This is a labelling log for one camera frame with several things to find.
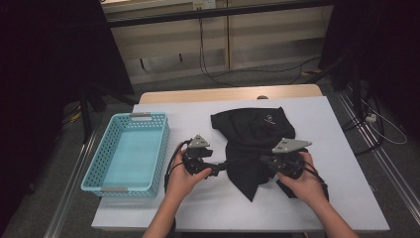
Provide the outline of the black pants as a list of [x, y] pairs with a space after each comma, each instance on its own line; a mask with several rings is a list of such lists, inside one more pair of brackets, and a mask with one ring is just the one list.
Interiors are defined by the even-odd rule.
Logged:
[[212, 128], [226, 139], [227, 175], [233, 185], [253, 201], [260, 184], [274, 173], [260, 161], [271, 156], [281, 139], [294, 139], [295, 129], [279, 108], [240, 108], [211, 116]]

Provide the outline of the white wall socket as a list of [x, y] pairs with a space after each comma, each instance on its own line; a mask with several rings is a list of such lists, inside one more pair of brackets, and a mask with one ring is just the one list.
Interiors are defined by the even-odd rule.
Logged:
[[216, 0], [194, 0], [192, 2], [194, 10], [209, 10], [216, 8]]

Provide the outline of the black curtain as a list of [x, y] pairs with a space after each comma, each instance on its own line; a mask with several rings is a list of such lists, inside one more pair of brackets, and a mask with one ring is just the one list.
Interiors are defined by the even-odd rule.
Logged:
[[132, 83], [101, 0], [0, 0], [0, 235], [53, 149], [63, 107]]
[[335, 0], [319, 66], [343, 55], [420, 140], [420, 0]]

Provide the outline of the person's right hand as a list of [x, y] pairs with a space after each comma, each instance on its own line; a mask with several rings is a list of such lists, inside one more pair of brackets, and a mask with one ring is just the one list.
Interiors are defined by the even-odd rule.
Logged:
[[309, 153], [300, 152], [305, 161], [305, 170], [298, 179], [289, 178], [281, 173], [277, 174], [279, 180], [289, 187], [294, 194], [308, 206], [314, 208], [328, 201], [324, 194], [318, 172], [315, 169]]

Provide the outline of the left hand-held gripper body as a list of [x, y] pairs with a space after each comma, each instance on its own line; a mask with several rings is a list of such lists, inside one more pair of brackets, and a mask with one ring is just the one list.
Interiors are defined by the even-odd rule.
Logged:
[[198, 174], [207, 168], [214, 168], [212, 164], [203, 161], [204, 158], [211, 157], [213, 154], [212, 150], [208, 150], [209, 146], [210, 144], [200, 135], [196, 135], [189, 142], [182, 161], [191, 175]]

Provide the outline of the light blue plastic basket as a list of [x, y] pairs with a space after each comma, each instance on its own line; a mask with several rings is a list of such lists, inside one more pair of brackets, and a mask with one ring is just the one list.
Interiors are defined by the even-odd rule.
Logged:
[[156, 197], [168, 135], [163, 112], [113, 115], [81, 189], [100, 197]]

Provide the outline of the black metal stand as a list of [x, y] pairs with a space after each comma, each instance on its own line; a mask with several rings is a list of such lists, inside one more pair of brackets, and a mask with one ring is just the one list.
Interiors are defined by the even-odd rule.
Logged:
[[334, 62], [312, 76], [306, 84], [314, 84], [324, 77], [330, 76], [335, 90], [344, 90], [349, 85], [352, 88], [351, 100], [358, 117], [363, 116], [360, 67], [351, 53], [343, 54]]
[[106, 103], [102, 98], [103, 95], [111, 96], [120, 102], [127, 105], [135, 105], [137, 101], [128, 97], [127, 95], [117, 93], [103, 85], [96, 82], [88, 82], [83, 84], [79, 89], [79, 103], [83, 122], [83, 143], [86, 144], [88, 139], [93, 134], [93, 129], [90, 120], [89, 107], [96, 112], [103, 112], [106, 109]]

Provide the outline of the aluminium floor rail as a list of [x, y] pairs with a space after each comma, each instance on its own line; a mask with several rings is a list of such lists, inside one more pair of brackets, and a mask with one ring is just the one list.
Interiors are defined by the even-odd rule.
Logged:
[[75, 166], [66, 184], [65, 190], [53, 213], [52, 220], [47, 228], [44, 238], [59, 238], [67, 214], [72, 206], [76, 192], [79, 190], [82, 180], [82, 172], [96, 140], [96, 132], [93, 132], [83, 143]]
[[353, 103], [351, 102], [350, 97], [346, 94], [339, 93], [338, 98], [351, 117], [352, 121], [355, 123], [358, 132], [361, 134], [362, 138], [367, 144], [367, 150], [372, 153], [374, 158], [377, 160], [380, 167], [396, 189], [398, 195], [406, 205], [407, 209], [410, 211], [416, 222], [420, 225], [420, 197], [407, 183], [405, 178], [402, 176], [400, 171], [391, 160], [391, 157], [379, 144], [379, 139], [374, 135], [369, 125], [356, 117], [356, 112], [353, 110]]

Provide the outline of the person's left hand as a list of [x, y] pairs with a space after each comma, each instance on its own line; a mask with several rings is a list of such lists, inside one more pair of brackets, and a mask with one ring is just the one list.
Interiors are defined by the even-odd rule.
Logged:
[[211, 169], [204, 169], [202, 172], [191, 175], [185, 168], [182, 161], [184, 152], [178, 152], [169, 169], [168, 184], [165, 195], [172, 199], [183, 200], [194, 187], [206, 179], [212, 172]]

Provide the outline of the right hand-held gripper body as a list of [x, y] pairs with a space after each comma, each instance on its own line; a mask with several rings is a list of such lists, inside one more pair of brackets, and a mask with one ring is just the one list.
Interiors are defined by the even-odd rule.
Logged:
[[291, 179], [299, 179], [305, 169], [305, 161], [300, 155], [303, 149], [311, 146], [310, 141], [282, 138], [268, 156], [269, 168]]

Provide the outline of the black metal bar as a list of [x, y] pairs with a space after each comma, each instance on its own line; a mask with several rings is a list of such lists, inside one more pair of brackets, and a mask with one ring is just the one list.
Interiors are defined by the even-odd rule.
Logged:
[[324, 6], [334, 6], [337, 0], [290, 0], [267, 4], [256, 4], [238, 7], [224, 7], [210, 10], [195, 10], [181, 13], [170, 13], [146, 17], [130, 17], [109, 20], [106, 24], [109, 28], [120, 28], [138, 25], [149, 25], [194, 19], [206, 19], [225, 16], [236, 16], [244, 14], [255, 14], [273, 11], [297, 10]]

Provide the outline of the white table mat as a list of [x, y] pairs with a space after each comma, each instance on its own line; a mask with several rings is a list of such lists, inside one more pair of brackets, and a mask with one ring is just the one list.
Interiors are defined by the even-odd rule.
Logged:
[[[300, 140], [309, 142], [315, 168], [326, 182], [330, 202], [359, 232], [386, 231], [389, 226], [349, 143], [324, 96], [286, 99], [141, 104], [138, 112], [163, 112], [168, 117], [166, 151], [201, 135], [213, 151], [212, 161], [225, 159], [225, 137], [213, 129], [211, 115], [236, 108], [282, 108]], [[176, 214], [180, 231], [299, 232], [318, 231], [321, 224], [302, 201], [290, 198], [269, 181], [247, 199], [226, 174], [200, 182]]]

